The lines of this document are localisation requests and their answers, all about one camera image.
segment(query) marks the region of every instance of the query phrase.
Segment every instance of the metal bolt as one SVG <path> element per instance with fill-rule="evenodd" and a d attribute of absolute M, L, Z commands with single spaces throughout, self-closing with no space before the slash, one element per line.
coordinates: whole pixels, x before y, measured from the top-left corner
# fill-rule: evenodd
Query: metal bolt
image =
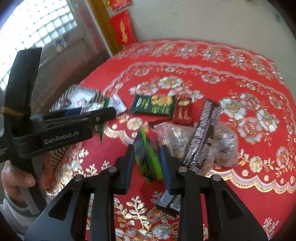
<path fill-rule="evenodd" d="M 218 182 L 218 181 L 221 181 L 222 178 L 221 178 L 219 175 L 213 175 L 213 176 L 212 176 L 212 179 L 213 179 L 214 181 Z"/>
<path fill-rule="evenodd" d="M 188 169 L 187 169 L 187 167 L 179 167 L 179 168 L 178 168 L 178 171 L 179 171 L 179 172 L 187 172 Z"/>
<path fill-rule="evenodd" d="M 116 172 L 117 171 L 117 167 L 109 167 L 108 168 L 109 172 Z"/>
<path fill-rule="evenodd" d="M 79 175 L 76 175 L 76 176 L 74 177 L 74 180 L 75 180 L 76 182 L 79 182 L 79 181 L 81 181 L 83 178 L 84 178 L 84 176 L 81 175 L 81 174 L 79 174 Z"/>

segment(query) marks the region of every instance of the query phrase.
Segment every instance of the yellow band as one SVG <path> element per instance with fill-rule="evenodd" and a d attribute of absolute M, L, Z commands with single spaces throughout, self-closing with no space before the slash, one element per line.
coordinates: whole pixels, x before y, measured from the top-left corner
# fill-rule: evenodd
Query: yellow band
<path fill-rule="evenodd" d="M 5 106 L 2 107 L 2 113 L 12 115 L 12 116 L 24 116 L 25 115 L 24 112 L 19 112 L 19 111 L 10 109 L 10 108 L 5 107 Z"/>

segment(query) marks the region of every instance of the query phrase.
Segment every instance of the round table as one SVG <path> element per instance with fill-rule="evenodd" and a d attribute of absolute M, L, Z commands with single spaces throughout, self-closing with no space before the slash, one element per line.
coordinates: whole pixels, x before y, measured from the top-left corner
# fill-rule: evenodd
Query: round table
<path fill-rule="evenodd" d="M 128 109 L 135 94 L 190 96 L 195 122 L 204 98 L 220 103 L 220 120 L 239 137 L 239 165 L 215 165 L 209 175 L 226 180 L 269 238 L 287 219 L 296 201 L 296 108 L 271 60 L 212 42 L 147 41 L 110 58 L 81 86 L 99 89 L 105 96 L 117 93 Z M 76 174 L 93 176 L 113 165 L 133 143 L 141 125 L 152 136 L 148 121 L 158 118 L 163 117 L 126 112 L 105 125 L 102 143 L 96 135 L 72 145 L 54 172 L 49 197 L 56 196 Z M 163 182 L 147 184 L 138 168 L 133 168 L 129 193 L 114 196 L 117 241 L 176 240 L 178 217 L 155 209 L 164 191 Z M 203 230 L 205 240 L 206 219 Z"/>

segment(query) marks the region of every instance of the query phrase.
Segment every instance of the human hand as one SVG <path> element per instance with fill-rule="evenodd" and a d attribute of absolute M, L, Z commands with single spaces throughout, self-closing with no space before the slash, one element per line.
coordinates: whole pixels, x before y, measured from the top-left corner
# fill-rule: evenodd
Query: human hand
<path fill-rule="evenodd" d="M 50 153 L 45 155 L 43 174 L 40 178 L 40 186 L 44 189 L 50 187 L 49 182 L 52 175 L 52 163 Z M 18 187 L 33 187 L 36 183 L 32 174 L 14 168 L 10 161 L 6 161 L 1 172 L 1 181 L 8 196 L 20 203 L 25 203 Z"/>

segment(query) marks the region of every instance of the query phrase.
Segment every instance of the gray sleeve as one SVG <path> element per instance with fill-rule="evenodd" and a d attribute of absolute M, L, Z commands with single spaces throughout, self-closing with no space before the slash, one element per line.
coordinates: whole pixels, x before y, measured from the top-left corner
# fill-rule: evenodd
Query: gray sleeve
<path fill-rule="evenodd" d="M 24 235 L 38 215 L 32 215 L 27 207 L 19 207 L 11 201 L 7 194 L 5 196 L 3 204 L 0 204 L 0 211 L 13 231 L 20 236 Z"/>

